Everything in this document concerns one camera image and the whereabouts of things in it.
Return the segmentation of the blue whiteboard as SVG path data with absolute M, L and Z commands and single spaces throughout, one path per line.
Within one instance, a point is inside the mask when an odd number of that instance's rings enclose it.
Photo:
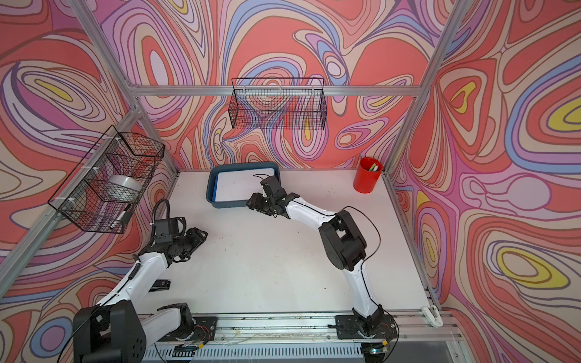
M 260 182 L 271 175 L 275 175 L 273 168 L 220 172 L 213 199 L 216 202 L 246 201 L 253 193 L 263 192 Z

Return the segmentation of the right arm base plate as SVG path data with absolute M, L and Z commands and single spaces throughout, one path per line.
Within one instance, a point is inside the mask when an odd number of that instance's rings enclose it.
M 357 314 L 335 316 L 333 327 L 340 340 L 380 339 L 391 341 L 399 337 L 398 327 L 391 315 L 383 312 L 367 318 Z

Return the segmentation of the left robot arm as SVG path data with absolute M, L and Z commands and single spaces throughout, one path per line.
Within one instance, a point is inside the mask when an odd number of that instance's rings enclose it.
M 210 340 L 206 328 L 192 318 L 185 302 L 160 307 L 142 320 L 136 310 L 157 279 L 170 266 L 185 263 L 207 240 L 207 232 L 189 228 L 182 217 L 154 222 L 148 245 L 119 284 L 95 306 L 75 315 L 71 341 L 75 362 L 141 362 L 160 339 L 193 342 Z

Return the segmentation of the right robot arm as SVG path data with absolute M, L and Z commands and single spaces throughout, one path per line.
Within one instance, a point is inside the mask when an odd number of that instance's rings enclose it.
M 356 221 L 345 209 L 324 210 L 308 203 L 296 193 L 288 193 L 274 175 L 259 173 L 263 188 L 247 201 L 249 209 L 274 218 L 284 217 L 315 229 L 331 264 L 341 270 L 353 293 L 353 315 L 363 337 L 374 333 L 384 318 L 383 307 L 375 302 L 366 281 L 367 242 Z

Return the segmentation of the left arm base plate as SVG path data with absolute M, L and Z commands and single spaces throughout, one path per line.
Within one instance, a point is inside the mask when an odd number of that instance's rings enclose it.
M 195 316 L 191 328 L 179 328 L 163 336 L 161 342 L 186 342 L 208 343 L 216 337 L 218 318 L 216 316 Z

